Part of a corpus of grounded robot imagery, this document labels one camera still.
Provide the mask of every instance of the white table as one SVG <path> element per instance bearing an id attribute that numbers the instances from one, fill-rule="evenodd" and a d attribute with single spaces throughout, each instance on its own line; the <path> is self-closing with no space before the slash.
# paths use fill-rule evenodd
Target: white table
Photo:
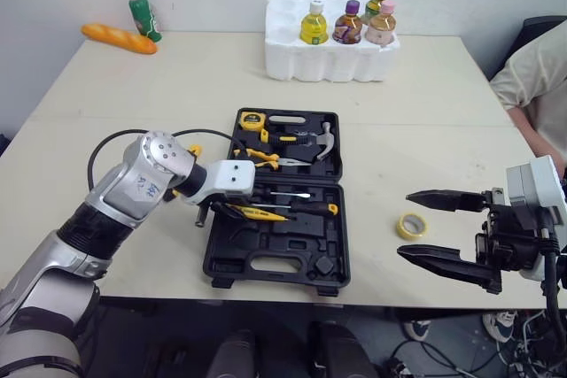
<path id="1" fill-rule="evenodd" d="M 461 249 L 473 260 L 484 214 L 428 210 L 405 195 L 504 186 L 505 168 L 532 157 L 458 38 L 405 36 L 401 42 L 395 69 L 380 83 L 270 80 L 262 70 L 262 35 L 166 34 L 150 57 L 85 42 L 0 158 L 0 184 L 8 194 L 0 204 L 0 286 L 82 201 L 87 158 L 103 137 L 129 127 L 230 132 L 237 109 L 256 106 L 338 113 L 351 283 L 338 298 L 274 282 L 214 289 L 202 272 L 211 218 L 197 229 L 197 210 L 174 201 L 161 205 L 122 245 L 100 282 L 103 295 L 543 307 L 539 284 L 517 273 L 503 273 L 504 290 L 493 296 L 396 254 L 406 242 L 396 235 L 395 221 L 413 211 L 430 225 L 423 243 Z M 100 153 L 96 178 L 120 161 L 132 137 Z M 222 139 L 193 136 L 184 143 L 190 141 L 204 145 L 200 162 L 226 155 Z M 560 305 L 567 306 L 564 291 Z"/>

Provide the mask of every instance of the bottle cap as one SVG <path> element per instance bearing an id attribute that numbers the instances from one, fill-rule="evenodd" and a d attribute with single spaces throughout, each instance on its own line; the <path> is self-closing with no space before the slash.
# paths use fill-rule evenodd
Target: bottle cap
<path id="1" fill-rule="evenodd" d="M 322 2 L 320 0 L 314 0 L 309 5 L 309 13 L 313 15 L 320 15 L 322 13 Z"/>
<path id="2" fill-rule="evenodd" d="M 384 0 L 380 4 L 380 13 L 393 13 L 396 4 L 392 0 Z"/>
<path id="3" fill-rule="evenodd" d="M 349 0 L 348 2 L 346 2 L 345 12 L 349 15 L 356 15 L 360 6 L 361 4 L 358 0 Z"/>

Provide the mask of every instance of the black chair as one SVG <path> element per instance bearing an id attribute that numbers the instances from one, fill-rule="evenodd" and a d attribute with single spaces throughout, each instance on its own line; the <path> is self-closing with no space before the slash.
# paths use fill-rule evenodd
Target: black chair
<path id="1" fill-rule="evenodd" d="M 510 58 L 514 54 L 514 52 L 516 52 L 527 43 L 531 42 L 533 39 L 537 39 L 553 27 L 557 27 L 566 19 L 567 17 L 563 15 L 550 15 L 547 17 L 534 17 L 525 19 L 520 33 L 517 35 L 516 40 L 512 43 L 512 46 L 506 54 L 506 57 L 504 57 L 504 59 L 502 60 L 501 65 L 497 68 L 498 71 L 494 73 L 488 80 L 491 80 L 502 68 L 504 68 L 506 61 L 508 61 L 508 58 Z"/>
<path id="2" fill-rule="evenodd" d="M 4 153 L 8 145 L 10 144 L 10 139 L 0 134 L 0 155 Z"/>

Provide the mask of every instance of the roll of tape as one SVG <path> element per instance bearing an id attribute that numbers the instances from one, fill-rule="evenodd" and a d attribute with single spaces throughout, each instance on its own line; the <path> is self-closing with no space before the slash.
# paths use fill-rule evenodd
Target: roll of tape
<path id="1" fill-rule="evenodd" d="M 402 238 L 415 240 L 427 232 L 427 223 L 420 216 L 411 212 L 400 217 L 396 229 Z"/>

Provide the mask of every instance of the person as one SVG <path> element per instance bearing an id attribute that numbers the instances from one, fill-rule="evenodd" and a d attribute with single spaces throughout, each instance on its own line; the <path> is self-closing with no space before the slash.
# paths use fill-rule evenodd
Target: person
<path id="1" fill-rule="evenodd" d="M 536 157 L 567 162 L 567 21 L 517 50 L 490 81 Z"/>
<path id="2" fill-rule="evenodd" d="M 514 311 L 485 313 L 482 315 L 482 323 L 489 336 L 500 343 L 506 343 L 512 337 L 516 316 Z M 412 340 L 425 341 L 430 325 L 430 320 L 411 320 L 403 323 L 403 330 Z"/>

